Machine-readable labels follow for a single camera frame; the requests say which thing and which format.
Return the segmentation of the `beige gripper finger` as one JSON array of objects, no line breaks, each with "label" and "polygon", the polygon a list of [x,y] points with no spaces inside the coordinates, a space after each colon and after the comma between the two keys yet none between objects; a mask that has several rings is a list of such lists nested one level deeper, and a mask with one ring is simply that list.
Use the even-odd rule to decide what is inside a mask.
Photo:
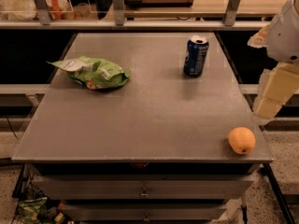
[{"label": "beige gripper finger", "polygon": [[253,114],[259,119],[272,119],[299,90],[299,66],[278,63],[272,70],[264,69],[259,80]]},{"label": "beige gripper finger", "polygon": [[265,48],[267,44],[268,31],[269,26],[266,25],[249,39],[248,45],[256,49]]}]

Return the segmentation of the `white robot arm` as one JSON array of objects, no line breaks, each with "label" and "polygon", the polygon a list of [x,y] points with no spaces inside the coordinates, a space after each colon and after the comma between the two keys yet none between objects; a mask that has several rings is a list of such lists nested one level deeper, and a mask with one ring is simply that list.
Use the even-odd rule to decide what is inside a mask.
[{"label": "white robot arm", "polygon": [[266,48],[267,56],[278,62],[272,70],[263,70],[253,103],[257,119],[271,120],[299,90],[299,0],[287,0],[248,45]]}]

